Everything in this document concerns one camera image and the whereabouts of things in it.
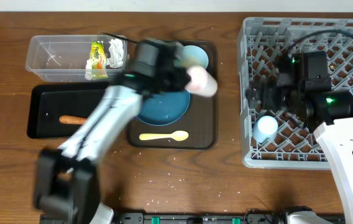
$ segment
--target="brown tray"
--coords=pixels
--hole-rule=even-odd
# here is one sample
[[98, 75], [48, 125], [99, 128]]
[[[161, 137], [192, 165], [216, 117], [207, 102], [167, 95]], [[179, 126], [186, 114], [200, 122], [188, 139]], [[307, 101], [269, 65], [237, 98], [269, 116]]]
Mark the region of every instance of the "brown tray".
[[[204, 49], [208, 55], [207, 71], [217, 79], [218, 53], [214, 44], [208, 41], [179, 41], [183, 45], [196, 45]], [[162, 149], [209, 149], [215, 145], [218, 135], [218, 105], [217, 95], [212, 98], [191, 95], [190, 105], [186, 113], [172, 124], [152, 126], [133, 119], [127, 127], [127, 140], [135, 147], [149, 147]], [[188, 139], [175, 141], [174, 139], [139, 140], [142, 133], [172, 133], [187, 131]]]

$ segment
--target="green tape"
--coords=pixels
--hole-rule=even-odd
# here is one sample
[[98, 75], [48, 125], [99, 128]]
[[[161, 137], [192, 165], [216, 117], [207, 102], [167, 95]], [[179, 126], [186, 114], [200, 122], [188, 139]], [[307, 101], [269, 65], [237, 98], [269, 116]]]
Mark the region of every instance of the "green tape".
[[240, 218], [232, 218], [232, 224], [240, 224], [240, 222]]
[[152, 224], [160, 224], [160, 217], [152, 217]]

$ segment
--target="plastic bin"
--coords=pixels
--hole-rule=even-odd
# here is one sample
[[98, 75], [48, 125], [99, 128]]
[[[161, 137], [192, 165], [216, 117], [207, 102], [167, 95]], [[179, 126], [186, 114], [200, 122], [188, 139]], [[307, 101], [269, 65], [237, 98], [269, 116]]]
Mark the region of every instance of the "plastic bin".
[[[251, 81], [275, 74], [267, 62], [281, 57], [295, 39], [325, 29], [342, 29], [353, 33], [353, 19], [250, 17], [244, 20], [237, 37], [237, 69], [241, 84], [241, 147], [245, 166], [329, 169], [326, 156], [313, 134], [295, 126], [283, 111], [255, 110], [248, 107], [245, 99], [245, 91]], [[328, 55], [328, 73], [332, 78], [333, 90], [349, 90], [353, 95], [353, 40], [340, 34], [323, 34], [305, 40], [297, 48], [297, 52], [318, 50], [324, 50]], [[265, 113], [278, 121], [278, 134], [274, 141], [258, 144], [252, 138], [252, 127]], [[296, 116], [292, 118], [302, 125]]]
[[[92, 74], [102, 70], [86, 70], [92, 41], [103, 41], [104, 51], [108, 52], [109, 41], [115, 39], [108, 35], [37, 35], [30, 41], [26, 58], [26, 70], [34, 72], [47, 82], [89, 82], [86, 71]], [[113, 75], [125, 69], [127, 62], [127, 43], [124, 45], [124, 64], [121, 68], [106, 69], [107, 79], [92, 81], [111, 81]]]

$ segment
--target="light blue bowl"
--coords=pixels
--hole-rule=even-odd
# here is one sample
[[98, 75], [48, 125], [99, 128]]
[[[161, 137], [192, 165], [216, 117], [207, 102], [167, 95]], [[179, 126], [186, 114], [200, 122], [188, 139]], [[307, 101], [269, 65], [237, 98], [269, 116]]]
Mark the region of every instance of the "light blue bowl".
[[207, 69], [208, 67], [208, 55], [201, 47], [194, 45], [187, 45], [183, 47], [182, 60], [189, 58], [195, 58], [198, 60], [200, 66]]
[[189, 104], [187, 91], [157, 94], [144, 102], [138, 119], [154, 126], [168, 125], [180, 119]]

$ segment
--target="green light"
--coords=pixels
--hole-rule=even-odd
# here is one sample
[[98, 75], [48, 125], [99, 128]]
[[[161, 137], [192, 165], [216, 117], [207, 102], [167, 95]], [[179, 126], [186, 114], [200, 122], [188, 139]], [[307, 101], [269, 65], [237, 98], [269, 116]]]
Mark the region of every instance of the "green light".
[[326, 98], [326, 101], [327, 101], [327, 103], [332, 103], [332, 102], [334, 102], [334, 99], [332, 99], [332, 98]]

